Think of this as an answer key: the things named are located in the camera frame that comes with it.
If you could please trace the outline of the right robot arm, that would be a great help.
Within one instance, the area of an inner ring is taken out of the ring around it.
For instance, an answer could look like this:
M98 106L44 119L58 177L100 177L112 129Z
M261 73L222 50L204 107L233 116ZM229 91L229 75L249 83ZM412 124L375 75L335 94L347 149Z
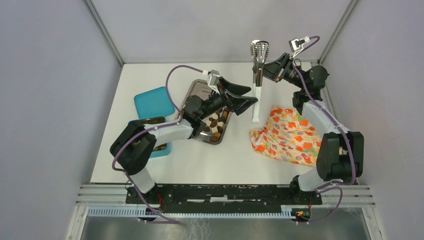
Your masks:
M249 132L254 151L309 167L308 172L293 178L295 187L289 189L289 199L302 204L309 192L354 184L363 173L364 136L346 128L323 102L320 91L327 70L316 65L303 71L284 54L266 64L264 71L300 87L293 95L293 107L273 105L264 125Z

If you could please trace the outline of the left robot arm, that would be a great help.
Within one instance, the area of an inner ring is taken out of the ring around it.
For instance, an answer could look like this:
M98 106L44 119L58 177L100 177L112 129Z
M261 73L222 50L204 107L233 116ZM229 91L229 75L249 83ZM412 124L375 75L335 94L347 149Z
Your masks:
M130 121L113 142L109 152L138 188L139 199L145 204L151 204L157 198L157 190L154 188L156 182L147 169L155 147L198 136L206 127L203 120L220 109L227 108L236 115L244 113L258 102L256 97L246 95L250 90L248 86L230 83L220 76L217 79L217 91L207 99L198 95L187 97L179 119L162 124Z

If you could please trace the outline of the metal serving tongs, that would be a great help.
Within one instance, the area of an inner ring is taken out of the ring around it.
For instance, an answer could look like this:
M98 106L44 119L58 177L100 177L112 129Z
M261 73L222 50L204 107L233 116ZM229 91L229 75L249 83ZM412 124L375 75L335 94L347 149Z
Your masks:
M252 108L252 123L259 123L260 103L263 82L263 69L269 55L269 42L253 40L250 44L250 53L253 60L253 97L257 102Z

